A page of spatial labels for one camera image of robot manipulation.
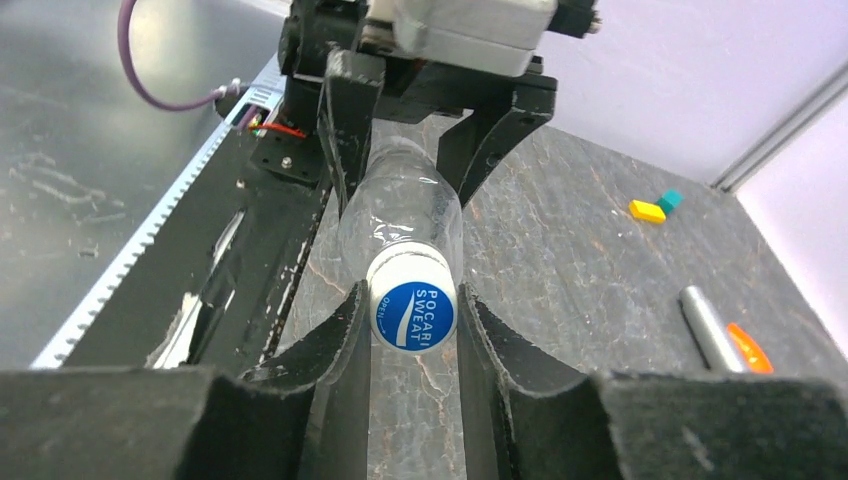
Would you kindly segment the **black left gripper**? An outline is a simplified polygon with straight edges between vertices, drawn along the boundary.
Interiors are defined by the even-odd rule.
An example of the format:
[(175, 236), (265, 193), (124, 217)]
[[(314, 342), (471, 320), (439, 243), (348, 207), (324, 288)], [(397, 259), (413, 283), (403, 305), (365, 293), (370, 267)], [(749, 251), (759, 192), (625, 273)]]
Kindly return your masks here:
[(466, 206), (516, 146), (553, 116), (557, 83), (533, 57), (504, 77), (405, 59), (360, 44), (370, 1), (295, 1), (278, 47), (283, 123), (318, 131), (343, 213), (362, 181), (373, 119), (416, 124), (472, 115), (439, 140), (437, 170)]

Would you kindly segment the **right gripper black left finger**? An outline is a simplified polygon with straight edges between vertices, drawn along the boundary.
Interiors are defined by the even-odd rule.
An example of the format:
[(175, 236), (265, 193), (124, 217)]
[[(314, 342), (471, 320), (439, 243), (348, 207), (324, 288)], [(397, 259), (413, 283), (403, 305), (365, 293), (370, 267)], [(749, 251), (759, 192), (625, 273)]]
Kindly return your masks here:
[(209, 367), (1, 376), (5, 479), (363, 479), (368, 289), (239, 378)]

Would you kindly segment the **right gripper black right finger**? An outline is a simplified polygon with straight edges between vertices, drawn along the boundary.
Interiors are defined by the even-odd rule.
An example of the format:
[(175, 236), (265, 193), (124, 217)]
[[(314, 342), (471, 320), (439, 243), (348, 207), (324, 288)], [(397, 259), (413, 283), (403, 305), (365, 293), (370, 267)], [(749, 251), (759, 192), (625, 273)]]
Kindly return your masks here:
[(830, 383), (749, 374), (580, 372), (457, 294), (471, 479), (843, 479)]

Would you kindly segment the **clear bottle with blue-white cap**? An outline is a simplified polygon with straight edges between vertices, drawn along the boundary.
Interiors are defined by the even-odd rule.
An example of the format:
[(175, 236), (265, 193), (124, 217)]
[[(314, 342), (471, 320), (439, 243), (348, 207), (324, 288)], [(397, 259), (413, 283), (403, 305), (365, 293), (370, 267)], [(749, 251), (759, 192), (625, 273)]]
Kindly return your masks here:
[(438, 250), (453, 282), (463, 278), (461, 202), (432, 157), (405, 137), (373, 145), (365, 176), (341, 214), (337, 239), (346, 273), (357, 279), (380, 251), (407, 241)]

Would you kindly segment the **blue-white cap of bottle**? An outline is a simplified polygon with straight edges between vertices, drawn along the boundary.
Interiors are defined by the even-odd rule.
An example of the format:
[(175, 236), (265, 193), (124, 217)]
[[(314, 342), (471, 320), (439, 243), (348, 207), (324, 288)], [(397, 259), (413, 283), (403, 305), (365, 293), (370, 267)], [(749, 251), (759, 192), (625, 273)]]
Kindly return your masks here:
[(457, 328), (457, 284), (445, 257), (417, 241), (381, 250), (366, 273), (376, 339), (399, 353), (441, 348)]

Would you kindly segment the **silver microphone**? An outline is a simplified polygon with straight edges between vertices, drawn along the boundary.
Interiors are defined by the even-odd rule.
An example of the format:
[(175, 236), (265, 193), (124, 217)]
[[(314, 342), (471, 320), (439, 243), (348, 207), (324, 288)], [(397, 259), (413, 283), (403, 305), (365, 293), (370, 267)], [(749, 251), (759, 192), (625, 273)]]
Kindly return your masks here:
[(704, 291), (696, 285), (686, 286), (679, 292), (678, 302), (707, 368), (724, 373), (748, 373), (745, 358)]

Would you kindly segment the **orange curved pipe piece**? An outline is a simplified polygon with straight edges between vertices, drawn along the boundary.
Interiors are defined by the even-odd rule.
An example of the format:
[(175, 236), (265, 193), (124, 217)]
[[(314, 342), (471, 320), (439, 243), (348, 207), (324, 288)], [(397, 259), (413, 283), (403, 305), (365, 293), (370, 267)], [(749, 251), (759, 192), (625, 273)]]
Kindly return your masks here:
[(774, 367), (762, 347), (738, 324), (729, 323), (726, 331), (753, 373), (773, 374)]

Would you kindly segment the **yellow rectangular block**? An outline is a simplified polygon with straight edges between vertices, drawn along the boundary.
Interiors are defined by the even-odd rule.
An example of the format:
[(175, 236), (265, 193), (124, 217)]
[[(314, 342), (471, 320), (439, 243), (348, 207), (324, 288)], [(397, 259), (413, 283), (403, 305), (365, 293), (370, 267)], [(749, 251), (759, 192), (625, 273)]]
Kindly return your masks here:
[(667, 215), (663, 209), (654, 203), (641, 200), (631, 200), (628, 204), (630, 214), (637, 220), (662, 224), (667, 220)]

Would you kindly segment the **teal rectangular block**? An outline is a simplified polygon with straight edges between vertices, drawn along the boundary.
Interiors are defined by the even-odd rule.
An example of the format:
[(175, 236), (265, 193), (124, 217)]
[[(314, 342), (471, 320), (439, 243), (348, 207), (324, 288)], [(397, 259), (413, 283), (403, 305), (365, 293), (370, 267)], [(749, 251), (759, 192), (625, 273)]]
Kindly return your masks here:
[(684, 196), (677, 190), (670, 189), (664, 192), (656, 201), (656, 205), (662, 210), (662, 212), (669, 216), (675, 209), (677, 209), (682, 201), (684, 200)]

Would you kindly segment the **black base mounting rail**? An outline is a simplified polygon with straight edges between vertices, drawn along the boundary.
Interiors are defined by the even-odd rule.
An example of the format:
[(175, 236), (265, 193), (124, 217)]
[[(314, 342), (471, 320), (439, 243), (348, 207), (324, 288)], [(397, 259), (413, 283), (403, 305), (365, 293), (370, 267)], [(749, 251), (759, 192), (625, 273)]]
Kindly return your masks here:
[(276, 348), (331, 192), (316, 134), (231, 134), (56, 370), (250, 369)]

